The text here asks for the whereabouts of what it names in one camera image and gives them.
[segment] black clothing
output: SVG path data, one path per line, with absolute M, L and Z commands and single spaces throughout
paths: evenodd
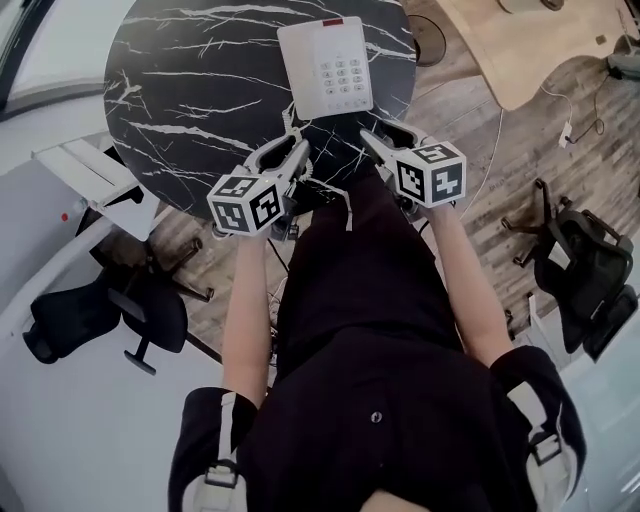
M 273 390 L 259 412 L 241 397 L 234 405 L 249 512 L 358 511 L 378 489 L 431 512 L 536 510 L 530 426 L 507 393 L 527 381 L 584 447 L 553 363 L 533 347 L 491 369 L 464 355 L 433 255 L 379 178 L 350 196 L 352 233 L 338 201 L 296 248 Z M 170 512 L 217 460 L 225 393 L 187 398 Z

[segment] wooden floor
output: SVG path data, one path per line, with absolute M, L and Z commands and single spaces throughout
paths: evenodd
M 468 199 L 458 205 L 464 211 L 483 182 L 496 143 L 501 110 L 493 100 L 473 58 L 444 13 L 430 0 L 407 0 L 407 12 L 433 19 L 443 29 L 448 44 L 445 60 L 420 69 L 407 121 L 439 140 L 449 140 L 469 160 Z M 573 135 L 582 133 L 594 120 L 594 93 L 605 73 L 604 62 L 580 58 L 560 66 L 547 80 L 547 90 L 564 94 L 573 105 Z M 640 84 L 609 79 L 598 94 L 598 112 L 605 122 L 602 136 L 589 133 L 567 149 L 558 147 L 569 103 L 540 91 L 527 105 L 504 112 L 497 152 L 476 201 L 464 216 L 464 224 L 485 272 L 505 309 L 515 317 L 516 331 L 527 325 L 527 294 L 538 295 L 541 314 L 554 307 L 550 296 L 537 289 L 531 267 L 523 270 L 512 263 L 525 253 L 533 240 L 512 235 L 500 220 L 509 216 L 517 223 L 539 223 L 542 199 L 534 187 L 538 177 L 546 180 L 556 200 L 563 195 L 576 208 L 589 208 L 622 233 L 634 234 L 640 227 Z M 205 248 L 179 274 L 190 286 L 215 289 L 215 298 L 205 305 L 187 299 L 190 331 L 204 343 L 219 349 L 222 326 L 234 273 L 235 242 L 217 242 L 210 226 L 174 212 L 156 230 L 151 241 L 160 259 L 170 265 L 193 237 Z M 119 234 L 105 242 L 118 260 L 140 258 L 136 244 Z M 278 244 L 286 260 L 293 245 Z M 269 289 L 277 290 L 285 273 L 269 251 Z

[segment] person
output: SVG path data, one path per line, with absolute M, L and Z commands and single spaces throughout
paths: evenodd
M 546 353 L 512 345 L 454 207 L 425 211 L 445 289 L 375 169 L 349 195 L 352 231 L 337 200 L 296 245 L 271 390 L 266 238 L 239 239 L 222 388 L 186 399 L 170 512 L 194 510 L 199 490 L 223 497 L 198 512 L 543 510 L 536 468 L 558 446 L 575 466 L 566 498 L 586 455 L 576 410 Z M 537 439 L 559 441 L 532 454 Z

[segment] round table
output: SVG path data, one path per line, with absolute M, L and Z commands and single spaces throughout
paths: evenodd
M 341 16 L 362 18 L 375 109 L 307 125 L 295 117 L 276 31 Z M 404 117 L 415 69 L 399 0 L 137 0 L 111 47 L 105 112 L 136 178 L 166 203 L 211 219 L 206 196 L 218 178 L 291 121 L 311 144 L 313 177 L 344 188 L 367 166 L 360 129 Z M 296 213 L 335 197 L 305 182 Z

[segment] forearm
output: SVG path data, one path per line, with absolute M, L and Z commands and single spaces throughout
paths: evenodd
M 266 283 L 265 240 L 241 239 L 222 342 L 223 385 L 256 406 L 266 394 L 271 353 Z
M 491 366 L 513 349 L 498 296 L 453 207 L 434 208 L 429 218 L 465 350 Z

